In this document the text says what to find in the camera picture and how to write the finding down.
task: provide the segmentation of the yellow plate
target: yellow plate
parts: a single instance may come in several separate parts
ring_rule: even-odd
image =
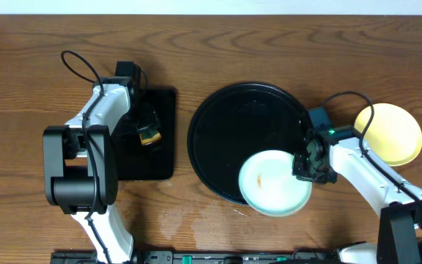
[[[368,106],[359,113],[355,129],[362,132],[371,116]],[[422,147],[422,133],[415,118],[401,107],[389,103],[374,104],[374,119],[365,140],[371,149],[388,165],[407,164],[418,156]]]

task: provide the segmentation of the wooden table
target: wooden table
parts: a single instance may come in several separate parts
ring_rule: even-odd
[[[303,210],[285,218],[217,197],[190,165],[188,125],[221,87],[263,81],[308,108],[334,92],[364,92],[405,108],[422,127],[422,17],[0,16],[0,263],[47,263],[57,249],[93,249],[44,194],[42,132],[64,124],[91,94],[61,63],[64,49],[103,76],[132,59],[152,85],[177,88],[174,176],[119,184],[116,204],[140,249],[287,252],[377,241],[377,216],[342,177],[315,186]],[[349,124],[363,107],[347,96],[330,113]],[[422,187],[422,151],[396,170]]]

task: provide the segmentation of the black plate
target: black plate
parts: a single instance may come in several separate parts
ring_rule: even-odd
[[[294,153],[305,147],[300,118],[304,106],[268,84],[235,84],[209,96],[193,115],[188,155],[201,181],[217,195],[246,205],[239,171],[263,150]]]

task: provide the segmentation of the black cable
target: black cable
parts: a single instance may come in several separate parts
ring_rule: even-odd
[[[296,255],[297,255],[297,253],[299,253],[300,252],[300,250],[302,250],[302,249],[308,249],[308,250],[310,250],[311,251],[311,253],[314,253],[314,255],[315,255],[315,258],[316,259],[320,259],[319,258],[319,256],[317,255],[317,253],[315,252],[315,250],[313,250],[313,249],[311,249],[311,248],[308,248],[308,247],[300,247],[300,248],[298,248],[298,249],[296,249],[293,253],[292,253],[292,259],[293,260],[296,260]]]
[[[90,63],[88,63],[81,55],[77,54],[74,51],[63,51],[61,53],[61,58],[62,58],[63,64],[64,64],[64,66],[66,66],[68,68],[68,70],[70,70],[71,72],[73,72],[77,76],[81,77],[82,79],[94,83],[93,80],[86,78],[86,77],[80,75],[79,73],[77,73],[75,70],[73,70],[71,68],[71,66],[69,66],[66,63],[66,61],[64,60],[65,54],[72,54],[72,55],[76,56],[77,58],[79,58],[82,62],[84,62],[84,64],[87,65],[87,67],[89,67],[89,69],[91,69],[91,71],[94,73],[95,78],[97,79],[97,82],[100,86],[99,96],[97,96],[97,98],[95,98],[95,101],[82,114],[82,122],[81,122],[81,130],[82,130],[82,134],[83,134],[83,137],[84,137],[84,141],[86,142],[87,154],[88,154],[88,157],[90,157],[90,162],[91,162],[91,166],[92,166],[92,174],[93,174],[93,177],[94,177],[94,198],[92,199],[92,205],[91,205],[91,208],[89,210],[89,213],[86,215],[86,217],[84,217],[84,219],[86,219],[88,221],[89,226],[91,227],[92,232],[94,233],[94,236],[97,239],[97,242],[102,247],[103,254],[105,254],[105,258],[107,259],[107,263],[110,264],[111,260],[110,260],[109,254],[108,254],[108,249],[106,248],[105,244],[103,243],[102,239],[100,238],[99,234],[97,233],[97,230],[95,229],[95,226],[94,226],[94,222],[91,218],[92,214],[95,212],[95,203],[97,201],[97,196],[98,196],[97,193],[99,192],[99,185],[100,184],[99,184],[99,177],[98,177],[98,174],[97,174],[97,164],[95,163],[94,152],[92,151],[92,146],[91,146],[92,138],[90,137],[90,135],[87,134],[87,129],[86,129],[86,123],[87,123],[87,120],[89,120],[89,115],[91,114],[92,109],[98,104],[98,102],[100,101],[102,96],[104,96],[105,90],[103,88],[103,83],[102,83],[102,80],[100,79],[99,74],[92,67],[92,65]]]
[[[369,151],[364,149],[364,146],[363,146],[364,136],[366,135],[367,129],[371,125],[372,120],[374,119],[374,105],[372,104],[371,100],[367,96],[365,96],[365,95],[363,95],[359,92],[346,91],[346,92],[340,92],[340,93],[334,94],[334,95],[330,96],[329,98],[325,99],[322,102],[322,106],[325,107],[325,105],[328,103],[328,101],[332,100],[333,98],[338,97],[339,95],[358,95],[358,96],[362,97],[367,102],[367,104],[371,107],[371,116],[369,117],[369,121],[367,122],[366,127],[363,129],[363,132],[361,133],[361,138],[359,139],[359,149],[361,151],[361,156],[362,155],[365,156],[367,158],[367,160],[372,164],[372,166],[374,166],[374,168],[376,168],[390,182],[392,182],[395,185],[395,187],[398,188],[398,190],[403,191],[407,196],[409,196],[411,199],[413,199],[413,201],[415,201],[422,208],[422,200],[417,198],[410,190],[405,188],[403,183],[399,183],[392,176],[390,176],[382,167],[379,166],[379,164],[377,164],[372,159],[372,157],[369,155]]]
[[[94,233],[94,236],[97,239],[97,242],[100,244],[100,247],[103,250],[103,254],[105,255],[105,258],[107,259],[107,263],[111,264],[110,254],[108,253],[108,249],[107,249],[106,245],[103,243],[102,239],[100,239],[100,236],[99,236],[99,233],[97,232],[97,229],[95,229],[94,221],[92,221],[92,219],[87,219],[87,223],[91,227],[91,230]]]

